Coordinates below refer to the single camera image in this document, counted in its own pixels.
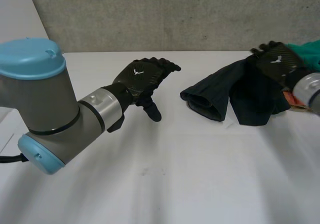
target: folded cloth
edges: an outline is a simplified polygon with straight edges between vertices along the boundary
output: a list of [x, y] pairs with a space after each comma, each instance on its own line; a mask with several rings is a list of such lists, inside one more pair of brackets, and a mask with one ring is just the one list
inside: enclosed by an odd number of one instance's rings
[[272, 114], [290, 108], [281, 86], [264, 76], [253, 55], [236, 61], [180, 93], [188, 106], [214, 121], [224, 121], [228, 100], [241, 125], [263, 126]]
[[289, 43], [287, 46], [301, 57], [308, 69], [320, 72], [320, 40], [303, 45]]

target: white logo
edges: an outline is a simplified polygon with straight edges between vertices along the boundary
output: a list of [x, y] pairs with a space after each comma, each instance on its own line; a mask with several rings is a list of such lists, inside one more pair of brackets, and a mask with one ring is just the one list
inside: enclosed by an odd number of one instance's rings
[[278, 60], [271, 61], [270, 63], [280, 63], [280, 62], [281, 62], [281, 59], [282, 59], [282, 56], [279, 55], [279, 56], [278, 56]]
[[136, 69], [133, 69], [133, 72], [134, 72], [134, 75], [138, 75], [138, 74], [142, 74], [142, 73], [144, 73], [144, 71], [137, 72], [137, 71], [136, 71]]

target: black ring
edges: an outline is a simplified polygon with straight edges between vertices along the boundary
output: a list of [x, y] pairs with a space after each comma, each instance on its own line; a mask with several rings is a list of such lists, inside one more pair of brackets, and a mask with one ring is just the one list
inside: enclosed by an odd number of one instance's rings
[[81, 113], [80, 113], [80, 108], [79, 108], [78, 114], [75, 116], [75, 118], [72, 121], [70, 121], [68, 124], [61, 126], [57, 129], [45, 130], [45, 131], [32, 130], [30, 128], [28, 128], [28, 129], [29, 129], [29, 132], [31, 132], [32, 134], [35, 134], [37, 136], [49, 136], [49, 135], [57, 134], [57, 133], [60, 133], [64, 130], [72, 127], [78, 121], [80, 114]]
[[307, 104], [309, 107], [311, 107], [312, 103], [314, 102], [314, 100], [318, 95], [320, 95], [320, 89], [317, 90], [316, 93], [313, 94], [313, 96], [310, 98], [309, 103]]
[[84, 101], [84, 100], [79, 100], [78, 103], [84, 105], [85, 107], [87, 107], [90, 111], [93, 112], [93, 114], [95, 115], [95, 117], [98, 119], [100, 126], [101, 126], [101, 133], [104, 133], [104, 131], [106, 130], [106, 126], [105, 126], [105, 122], [102, 119], [100, 113], [92, 106], [90, 105], [88, 102]]

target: gray concrete wall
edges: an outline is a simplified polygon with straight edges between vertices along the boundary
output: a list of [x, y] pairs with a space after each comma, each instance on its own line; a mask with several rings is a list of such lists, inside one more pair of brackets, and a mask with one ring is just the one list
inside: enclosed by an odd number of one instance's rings
[[320, 0], [33, 0], [65, 52], [249, 50], [320, 39]]

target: wall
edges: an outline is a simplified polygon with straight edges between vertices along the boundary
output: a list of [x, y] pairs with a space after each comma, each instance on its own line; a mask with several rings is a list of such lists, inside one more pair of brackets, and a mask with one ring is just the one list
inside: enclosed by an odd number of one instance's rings
[[[48, 37], [32, 0], [0, 0], [0, 43], [25, 37]], [[0, 107], [0, 122], [9, 111]]]
[[33, 0], [66, 52], [249, 50], [320, 39], [320, 0]]

